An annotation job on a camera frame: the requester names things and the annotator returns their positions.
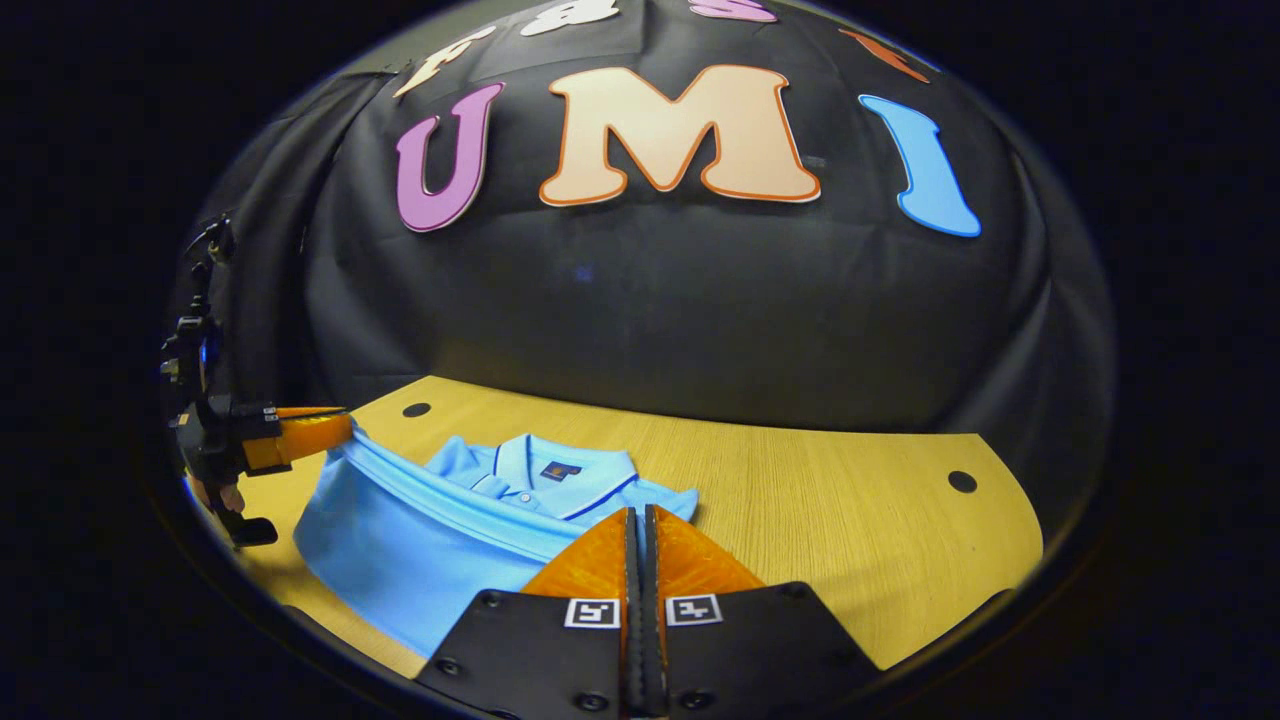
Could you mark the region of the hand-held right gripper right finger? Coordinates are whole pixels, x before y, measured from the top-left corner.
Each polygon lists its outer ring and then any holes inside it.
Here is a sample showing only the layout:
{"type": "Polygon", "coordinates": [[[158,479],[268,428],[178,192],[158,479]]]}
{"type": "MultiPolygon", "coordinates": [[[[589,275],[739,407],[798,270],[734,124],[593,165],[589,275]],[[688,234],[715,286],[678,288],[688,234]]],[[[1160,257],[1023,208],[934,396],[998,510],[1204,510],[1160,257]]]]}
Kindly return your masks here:
{"type": "Polygon", "coordinates": [[[644,518],[644,712],[817,720],[881,670],[805,582],[767,584],[690,521],[644,518]]]}

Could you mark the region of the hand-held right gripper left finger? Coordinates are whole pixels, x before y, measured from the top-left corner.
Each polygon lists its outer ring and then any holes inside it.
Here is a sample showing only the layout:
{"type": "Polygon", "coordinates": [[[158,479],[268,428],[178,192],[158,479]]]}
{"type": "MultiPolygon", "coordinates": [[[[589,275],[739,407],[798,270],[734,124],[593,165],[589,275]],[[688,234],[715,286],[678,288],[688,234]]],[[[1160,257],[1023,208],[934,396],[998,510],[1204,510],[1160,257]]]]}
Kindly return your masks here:
{"type": "Polygon", "coordinates": [[[634,509],[599,521],[522,589],[479,591],[416,682],[503,720],[636,720],[643,583],[634,509]]]}

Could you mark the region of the light blue T-shirt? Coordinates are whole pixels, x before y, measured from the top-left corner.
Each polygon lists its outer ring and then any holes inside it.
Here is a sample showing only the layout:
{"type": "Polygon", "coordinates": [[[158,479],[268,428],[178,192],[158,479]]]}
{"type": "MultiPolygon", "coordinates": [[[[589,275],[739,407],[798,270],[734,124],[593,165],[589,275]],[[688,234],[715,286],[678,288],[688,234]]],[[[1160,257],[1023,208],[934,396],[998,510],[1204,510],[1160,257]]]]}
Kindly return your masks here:
{"type": "Polygon", "coordinates": [[[293,533],[308,570],[366,623],[428,657],[481,591],[520,591],[609,515],[691,520],[696,489],[646,480],[625,451],[521,434],[451,437],[424,464],[355,428],[293,533]]]}

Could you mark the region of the black backdrop cloth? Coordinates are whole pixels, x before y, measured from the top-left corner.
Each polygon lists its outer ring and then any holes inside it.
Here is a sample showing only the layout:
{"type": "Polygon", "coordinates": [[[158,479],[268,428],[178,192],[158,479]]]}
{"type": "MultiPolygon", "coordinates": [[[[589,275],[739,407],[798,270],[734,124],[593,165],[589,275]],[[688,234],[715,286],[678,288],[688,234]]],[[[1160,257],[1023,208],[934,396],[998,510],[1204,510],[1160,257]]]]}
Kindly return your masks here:
{"type": "Polygon", "coordinates": [[[777,0],[417,26],[211,187],[218,383],[356,407],[429,375],[735,424],[975,433],[1046,536],[1114,424],[1103,268],[1005,111],[777,0]]]}

